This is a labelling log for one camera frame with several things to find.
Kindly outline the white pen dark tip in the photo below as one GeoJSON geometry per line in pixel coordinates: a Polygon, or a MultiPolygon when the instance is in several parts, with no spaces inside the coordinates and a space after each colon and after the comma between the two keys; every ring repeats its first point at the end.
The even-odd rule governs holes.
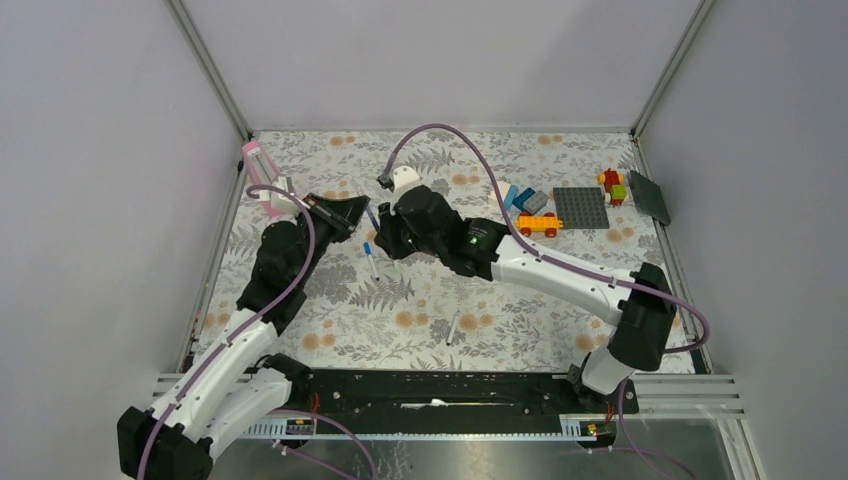
{"type": "Polygon", "coordinates": [[[373,251],[372,251],[371,245],[368,241],[365,241],[363,243],[363,250],[364,250],[366,259],[368,261],[368,264],[369,264],[370,273],[371,273],[372,278],[375,281],[379,281],[380,280],[380,274],[379,274],[379,271],[378,271],[377,266],[376,266],[376,262],[375,262],[375,259],[374,259],[374,256],[373,256],[373,251]]]}

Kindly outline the blue gel pen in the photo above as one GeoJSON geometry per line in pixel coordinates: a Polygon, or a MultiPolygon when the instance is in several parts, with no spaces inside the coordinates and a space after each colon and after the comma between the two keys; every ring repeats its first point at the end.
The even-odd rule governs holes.
{"type": "Polygon", "coordinates": [[[378,232],[380,230],[380,224],[379,224],[377,216],[374,214],[374,211],[372,210],[370,204],[366,205],[365,212],[366,212],[368,219],[369,219],[371,225],[373,226],[374,230],[376,232],[378,232]]]}

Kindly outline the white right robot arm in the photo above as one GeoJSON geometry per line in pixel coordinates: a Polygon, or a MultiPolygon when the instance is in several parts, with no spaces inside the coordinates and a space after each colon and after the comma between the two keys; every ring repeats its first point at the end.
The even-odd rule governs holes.
{"type": "Polygon", "coordinates": [[[529,243],[503,223],[464,219],[426,186],[380,204],[378,225],[376,244],[393,260],[430,255],[459,276],[532,288],[610,325],[607,343],[576,369],[573,396],[583,410],[601,410],[621,381],[661,366],[677,308],[664,271],[654,264],[603,272],[529,243]]]}

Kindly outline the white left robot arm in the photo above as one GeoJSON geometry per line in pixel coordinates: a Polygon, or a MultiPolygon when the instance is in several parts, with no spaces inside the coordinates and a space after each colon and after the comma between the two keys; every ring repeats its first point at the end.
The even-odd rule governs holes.
{"type": "Polygon", "coordinates": [[[117,422],[119,466],[133,479],[206,479],[223,452],[271,410],[309,401],[309,369],[274,355],[244,385],[237,382],[305,304],[305,283],[327,248],[351,237],[369,199],[313,194],[295,216],[261,235],[251,276],[215,342],[150,407],[128,408],[117,422]]]}

